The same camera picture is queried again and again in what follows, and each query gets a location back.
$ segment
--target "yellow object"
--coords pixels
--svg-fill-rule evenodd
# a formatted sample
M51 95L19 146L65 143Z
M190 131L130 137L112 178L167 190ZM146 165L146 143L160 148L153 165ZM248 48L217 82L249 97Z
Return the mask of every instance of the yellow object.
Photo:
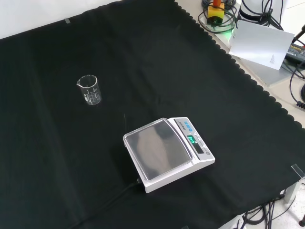
M221 3L220 8L224 9L224 3ZM224 10L219 8L214 8L213 6L208 7L208 18L217 23L223 22Z

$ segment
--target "scale control panel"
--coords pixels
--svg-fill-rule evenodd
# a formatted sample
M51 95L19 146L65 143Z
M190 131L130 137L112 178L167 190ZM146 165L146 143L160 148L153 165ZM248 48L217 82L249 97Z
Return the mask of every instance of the scale control panel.
M174 120L200 160L214 158L188 118L175 118Z

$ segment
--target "orange cap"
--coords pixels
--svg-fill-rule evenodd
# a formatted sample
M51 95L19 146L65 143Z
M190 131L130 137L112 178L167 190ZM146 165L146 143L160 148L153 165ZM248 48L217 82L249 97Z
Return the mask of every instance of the orange cap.
M214 6L220 6L221 0L213 0L213 5Z

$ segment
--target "white scale body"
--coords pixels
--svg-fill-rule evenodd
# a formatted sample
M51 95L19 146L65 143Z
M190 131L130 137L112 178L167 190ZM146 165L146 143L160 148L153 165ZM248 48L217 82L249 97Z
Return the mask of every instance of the white scale body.
M124 135L123 140L146 193L215 162L187 117L161 118Z

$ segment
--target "glass beaker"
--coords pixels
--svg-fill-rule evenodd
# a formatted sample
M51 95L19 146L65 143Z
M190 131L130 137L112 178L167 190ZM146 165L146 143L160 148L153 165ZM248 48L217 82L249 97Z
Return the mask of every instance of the glass beaker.
M87 104L96 105L102 100L101 91L94 75L84 75L76 83L81 89Z

